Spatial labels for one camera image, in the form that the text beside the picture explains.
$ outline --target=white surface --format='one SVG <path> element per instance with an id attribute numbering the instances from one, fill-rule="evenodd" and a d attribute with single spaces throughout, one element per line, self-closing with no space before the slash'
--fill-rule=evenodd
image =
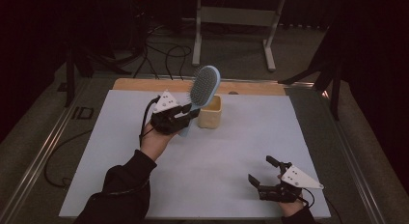
<path id="1" fill-rule="evenodd" d="M 172 93 L 183 103 L 186 94 Z M 157 92 L 110 91 L 79 163 L 60 216 L 75 217 L 102 188 L 106 171 L 125 164 L 138 148 L 146 106 Z M 216 129 L 192 125 L 176 136 L 157 160 L 150 177 L 147 218 L 235 219 L 281 216 L 273 202 L 260 201 L 248 174 L 261 184 L 279 182 L 269 154 L 292 162 L 318 180 L 289 97 L 220 95 L 221 124 Z M 315 217 L 330 212 L 321 190 L 312 189 Z M 305 199 L 311 201 L 308 193 Z"/>

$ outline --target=person's arm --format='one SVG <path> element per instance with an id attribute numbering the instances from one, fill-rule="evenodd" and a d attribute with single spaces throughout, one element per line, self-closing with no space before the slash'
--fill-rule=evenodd
<path id="1" fill-rule="evenodd" d="M 308 207 L 300 200 L 293 203 L 278 203 L 283 211 L 283 224 L 315 224 L 313 215 Z"/>
<path id="2" fill-rule="evenodd" d="M 102 191 L 90 197 L 75 220 L 83 223 L 140 223 L 150 206 L 151 171 L 154 162 L 175 136 L 163 135 L 147 124 L 142 146 L 125 165 L 108 170 Z"/>

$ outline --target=black sleeve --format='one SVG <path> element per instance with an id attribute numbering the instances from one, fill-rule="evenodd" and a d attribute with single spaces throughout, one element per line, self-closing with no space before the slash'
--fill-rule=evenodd
<path id="1" fill-rule="evenodd" d="M 156 163 L 136 150 L 124 165 L 108 170 L 102 191 L 90 197 L 75 220 L 82 223 L 140 223 L 150 206 L 150 172 Z"/>
<path id="2" fill-rule="evenodd" d="M 290 217 L 282 217 L 283 224 L 315 224 L 310 209 L 304 207 Z"/>

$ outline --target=brush handle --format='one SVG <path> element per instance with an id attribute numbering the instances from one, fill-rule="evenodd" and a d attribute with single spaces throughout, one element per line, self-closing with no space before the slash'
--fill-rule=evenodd
<path id="1" fill-rule="evenodd" d="M 196 109 L 200 109 L 199 106 L 196 106 L 194 104 L 192 104 L 192 108 L 190 108 L 190 110 L 196 110 Z M 190 126 L 192 125 L 193 120 L 190 120 L 189 122 L 189 126 L 185 127 L 178 135 L 181 137 L 186 137 L 187 133 L 189 132 Z"/>

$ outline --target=metal frame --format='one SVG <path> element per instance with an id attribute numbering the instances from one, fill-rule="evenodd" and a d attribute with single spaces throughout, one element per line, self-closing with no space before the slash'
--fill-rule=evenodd
<path id="1" fill-rule="evenodd" d="M 285 1 L 286 0 L 279 1 L 276 11 L 259 11 L 206 7 L 202 6 L 202 0 L 198 0 L 196 10 L 196 38 L 193 48 L 192 65 L 196 67 L 201 62 L 202 22 L 257 25 L 271 28 L 268 39 L 262 41 L 262 47 L 264 49 L 268 70 L 275 71 L 276 65 L 271 51 L 271 43 L 273 42 Z"/>
<path id="2" fill-rule="evenodd" d="M 322 93 L 322 102 L 323 105 L 329 106 L 330 98 L 327 92 Z M 362 202 L 367 210 L 368 217 L 370 222 L 373 224 L 384 224 L 387 223 L 378 204 L 372 194 L 372 190 L 368 181 L 365 178 L 364 172 L 362 172 L 361 167 L 359 166 L 358 160 L 355 157 L 352 149 L 346 140 L 345 134 L 340 126 L 340 124 L 334 119 L 331 109 L 325 109 L 327 116 L 331 117 L 331 123 L 334 127 L 334 130 L 337 133 L 337 136 L 340 138 L 341 146 L 340 148 L 343 157 L 345 158 L 346 165 L 351 173 L 352 179 L 355 182 L 357 190 L 361 195 Z"/>
<path id="3" fill-rule="evenodd" d="M 30 194 L 31 189 L 36 183 L 37 178 L 39 177 L 45 165 L 45 162 L 50 157 L 61 135 L 66 129 L 69 119 L 71 115 L 73 114 L 75 103 L 77 102 L 80 95 L 85 91 L 86 86 L 88 85 L 87 82 L 89 80 L 90 79 L 82 79 L 78 83 L 77 93 L 79 94 L 79 96 L 72 100 L 69 107 L 64 108 L 62 114 L 60 115 L 60 118 L 58 119 L 55 126 L 52 128 L 47 139 L 44 141 L 44 144 L 42 145 L 40 151 L 37 153 L 36 157 L 33 159 L 31 164 L 28 166 L 21 181 L 18 183 L 18 186 L 15 189 L 12 197 L 10 198 L 7 205 L 2 210 L 2 213 L 0 214 L 0 224 L 7 224 L 7 223 L 14 222 L 14 219 L 16 218 L 18 212 L 20 211 L 25 200 Z"/>

